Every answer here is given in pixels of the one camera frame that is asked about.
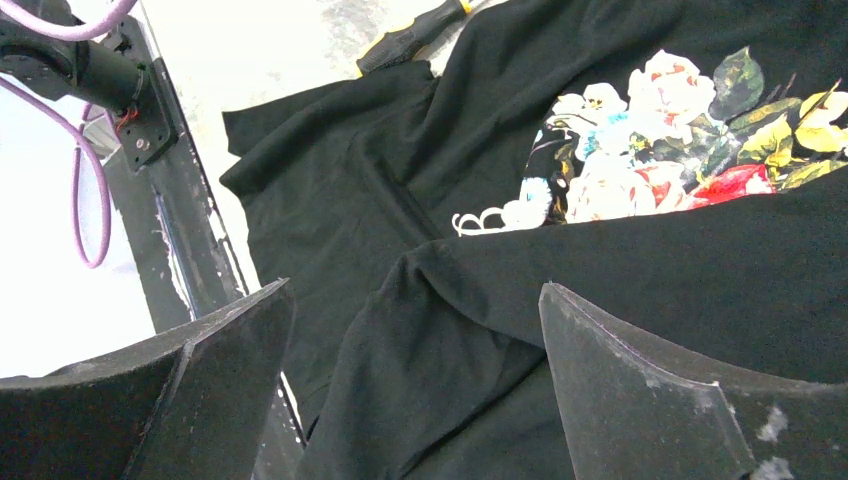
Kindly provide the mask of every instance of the cable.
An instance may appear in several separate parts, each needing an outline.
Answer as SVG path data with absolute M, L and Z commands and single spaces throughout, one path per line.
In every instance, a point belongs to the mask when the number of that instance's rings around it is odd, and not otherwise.
M 115 28 L 130 13 L 138 0 L 117 0 L 100 20 L 72 27 L 56 25 L 32 15 L 14 0 L 0 0 L 0 12 L 26 28 L 57 40 L 81 42 L 99 37 Z
M 109 195 L 109 185 L 106 183 L 106 172 L 103 170 L 103 165 L 100 164 L 100 160 L 97 158 L 97 154 L 94 153 L 94 148 L 92 148 L 91 144 L 88 143 L 88 140 L 82 135 L 83 126 L 81 125 L 79 128 L 75 128 L 71 125 L 64 117 L 59 115 L 55 110 L 48 107 L 37 98 L 33 97 L 29 93 L 21 90 L 15 85 L 11 84 L 7 80 L 0 78 L 0 87 L 9 90 L 14 93 L 18 97 L 20 97 L 25 102 L 29 103 L 33 107 L 39 109 L 42 113 L 52 118 L 56 123 L 62 126 L 77 142 L 77 147 L 74 149 L 74 170 L 73 170 L 73 183 L 71 186 L 71 219 L 73 221 L 74 228 L 74 240 L 77 247 L 77 252 L 79 253 L 80 258 L 83 263 L 88 268 L 97 268 L 100 264 L 103 263 L 103 260 L 106 258 L 106 252 L 109 251 L 109 240 L 112 233 L 112 200 Z M 85 119 L 89 112 L 91 111 L 91 105 L 87 104 L 85 107 L 85 111 L 83 112 L 83 119 Z M 82 231 L 80 228 L 79 222 L 79 185 L 80 185 L 80 167 L 81 167 L 81 150 L 85 152 L 85 155 L 88 157 L 89 162 L 91 163 L 91 167 L 94 170 L 94 176 L 97 179 L 97 187 L 100 191 L 100 219 L 102 230 L 100 232 L 100 248 L 97 251 L 97 256 L 94 260 L 89 260 L 88 255 L 85 253 L 85 247 L 82 243 Z

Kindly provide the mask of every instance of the red flower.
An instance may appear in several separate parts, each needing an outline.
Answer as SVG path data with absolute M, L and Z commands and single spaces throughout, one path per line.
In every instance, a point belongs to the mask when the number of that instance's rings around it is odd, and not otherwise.
M 733 167 L 692 190 L 680 210 L 715 205 L 746 195 L 775 193 L 762 164 Z

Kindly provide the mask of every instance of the yellow tool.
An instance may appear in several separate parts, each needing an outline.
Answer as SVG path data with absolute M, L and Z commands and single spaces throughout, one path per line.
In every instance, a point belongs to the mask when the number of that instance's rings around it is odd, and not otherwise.
M 471 0 L 446 0 L 411 23 L 384 33 L 356 61 L 360 75 L 412 60 L 453 23 L 471 13 Z

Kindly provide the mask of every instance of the floral print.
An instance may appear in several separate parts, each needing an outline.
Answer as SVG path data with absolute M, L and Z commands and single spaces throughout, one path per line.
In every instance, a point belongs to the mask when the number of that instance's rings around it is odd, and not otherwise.
M 518 200 L 454 216 L 460 235 L 686 211 L 796 188 L 848 165 L 840 82 L 806 99 L 765 79 L 748 47 L 712 77 L 660 50 L 629 78 L 557 98 L 536 135 Z M 484 221 L 500 215 L 504 227 Z M 466 228 L 471 222 L 479 228 Z

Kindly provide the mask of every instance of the black cloth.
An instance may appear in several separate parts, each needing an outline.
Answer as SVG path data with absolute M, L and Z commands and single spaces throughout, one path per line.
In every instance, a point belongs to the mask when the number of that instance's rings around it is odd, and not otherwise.
M 807 98 L 846 75 L 846 14 L 511 0 L 468 24 L 442 78 L 416 62 L 226 114 L 242 160 L 222 182 L 260 280 L 291 276 L 298 301 L 284 371 L 314 428 L 301 477 L 568 478 L 537 309 L 547 281 L 714 358 L 844 380 L 845 169 L 652 217 L 459 239 L 451 218 L 515 198 L 563 89 L 627 91 L 659 49 L 710 72 L 749 45 L 765 78 L 797 73 Z

